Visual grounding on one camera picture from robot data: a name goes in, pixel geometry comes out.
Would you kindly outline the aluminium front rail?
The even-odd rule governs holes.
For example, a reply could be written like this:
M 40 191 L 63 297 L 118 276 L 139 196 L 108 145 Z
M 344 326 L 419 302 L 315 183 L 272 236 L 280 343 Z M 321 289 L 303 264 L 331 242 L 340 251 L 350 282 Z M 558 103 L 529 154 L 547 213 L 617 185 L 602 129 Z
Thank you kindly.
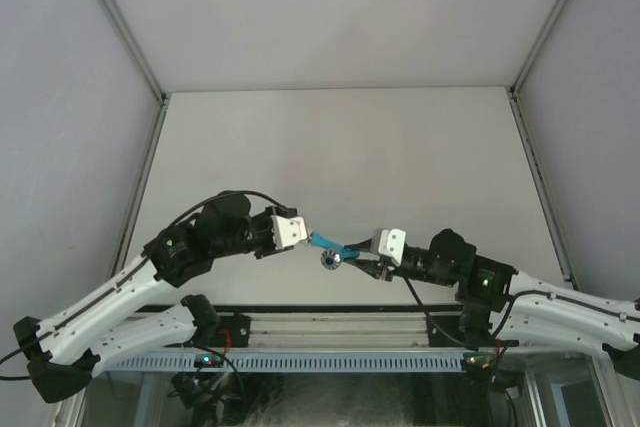
M 461 309 L 437 305 L 430 314 L 400 306 L 218 306 L 236 349 L 455 350 Z

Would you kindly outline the aluminium frame post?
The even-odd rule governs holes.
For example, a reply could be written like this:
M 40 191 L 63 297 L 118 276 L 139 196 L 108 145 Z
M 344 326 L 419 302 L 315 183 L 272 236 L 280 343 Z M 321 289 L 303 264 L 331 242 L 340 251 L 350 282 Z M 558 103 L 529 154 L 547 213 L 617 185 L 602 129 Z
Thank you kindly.
M 536 34 L 534 42 L 518 70 L 514 82 L 509 87 L 509 92 L 513 98 L 518 98 L 529 78 L 529 75 L 537 63 L 538 58 L 542 54 L 548 41 L 551 39 L 561 16 L 568 8 L 570 1 L 571 0 L 554 0 L 551 9 L 546 15 L 540 30 Z
M 133 31 L 126 21 L 116 0 L 97 0 L 114 32 L 119 37 L 126 52 L 129 54 L 135 67 L 142 75 L 147 87 L 155 100 L 162 105 L 166 99 L 166 93 L 157 80 L 151 65 L 137 41 Z

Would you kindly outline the white pipe elbow fitting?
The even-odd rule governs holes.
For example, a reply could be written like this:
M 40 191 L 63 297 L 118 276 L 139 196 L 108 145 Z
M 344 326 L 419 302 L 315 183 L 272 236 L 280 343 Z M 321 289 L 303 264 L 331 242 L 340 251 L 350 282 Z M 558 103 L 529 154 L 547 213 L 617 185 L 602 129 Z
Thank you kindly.
M 313 230 L 308 230 L 305 234 L 305 238 L 301 240 L 300 243 L 306 246 L 312 246 L 314 234 L 315 232 Z

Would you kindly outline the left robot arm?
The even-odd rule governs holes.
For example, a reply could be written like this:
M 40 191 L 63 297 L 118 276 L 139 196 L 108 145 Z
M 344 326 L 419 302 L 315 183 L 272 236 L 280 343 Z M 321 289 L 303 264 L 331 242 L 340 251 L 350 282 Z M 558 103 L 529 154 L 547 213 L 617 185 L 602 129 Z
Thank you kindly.
M 179 215 L 116 276 L 49 318 L 25 317 L 14 327 L 27 359 L 28 380 L 54 404 L 84 390 L 109 367 L 166 345 L 206 347 L 217 339 L 220 318 L 203 294 L 187 295 L 145 319 L 128 318 L 154 299 L 208 273 L 222 258 L 261 259 L 308 238 L 293 207 L 269 200 L 251 212 L 253 191 L 223 191 Z

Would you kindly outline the left aluminium frame post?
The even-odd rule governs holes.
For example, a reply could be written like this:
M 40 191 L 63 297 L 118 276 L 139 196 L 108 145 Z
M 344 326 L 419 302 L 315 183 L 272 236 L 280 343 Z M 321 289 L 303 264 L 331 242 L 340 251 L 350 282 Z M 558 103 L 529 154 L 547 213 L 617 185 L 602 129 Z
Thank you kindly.
M 166 99 L 166 93 L 157 80 L 151 65 L 137 41 L 133 31 L 126 21 L 116 0 L 97 0 L 114 32 L 119 37 L 126 52 L 129 54 L 135 67 L 142 75 L 147 87 L 155 100 L 162 105 Z

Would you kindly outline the blue water faucet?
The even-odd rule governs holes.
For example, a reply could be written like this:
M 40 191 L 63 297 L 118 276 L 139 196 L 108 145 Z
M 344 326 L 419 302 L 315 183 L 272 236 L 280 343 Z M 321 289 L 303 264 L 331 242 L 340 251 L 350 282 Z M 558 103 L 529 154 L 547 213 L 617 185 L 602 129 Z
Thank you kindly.
M 317 232 L 311 234 L 309 245 L 322 250 L 321 264 L 327 270 L 336 270 L 343 263 L 360 257 L 358 251 L 333 242 Z

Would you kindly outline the right aluminium frame post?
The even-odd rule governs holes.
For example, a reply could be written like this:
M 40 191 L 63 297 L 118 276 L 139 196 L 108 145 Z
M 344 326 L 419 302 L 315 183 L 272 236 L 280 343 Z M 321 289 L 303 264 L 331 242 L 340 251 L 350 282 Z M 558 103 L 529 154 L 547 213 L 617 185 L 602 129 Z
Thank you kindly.
M 509 92 L 513 98 L 518 98 L 529 78 L 529 75 L 537 63 L 538 58 L 542 54 L 548 41 L 551 39 L 561 16 L 568 8 L 570 1 L 571 0 L 554 0 L 551 9 L 546 15 L 540 30 L 536 34 L 534 42 L 518 70 L 514 82 L 509 87 Z

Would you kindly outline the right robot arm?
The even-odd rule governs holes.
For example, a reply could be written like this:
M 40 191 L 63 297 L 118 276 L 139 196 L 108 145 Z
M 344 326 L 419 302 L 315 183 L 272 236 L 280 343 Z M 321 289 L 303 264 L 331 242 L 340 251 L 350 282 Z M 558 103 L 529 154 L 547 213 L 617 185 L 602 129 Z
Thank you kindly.
M 530 342 L 608 358 L 614 370 L 639 377 L 639 304 L 547 283 L 483 257 L 451 229 L 428 248 L 412 247 L 399 229 L 379 229 L 344 249 L 343 259 L 373 278 L 395 277 L 454 289 L 462 307 L 461 338 Z

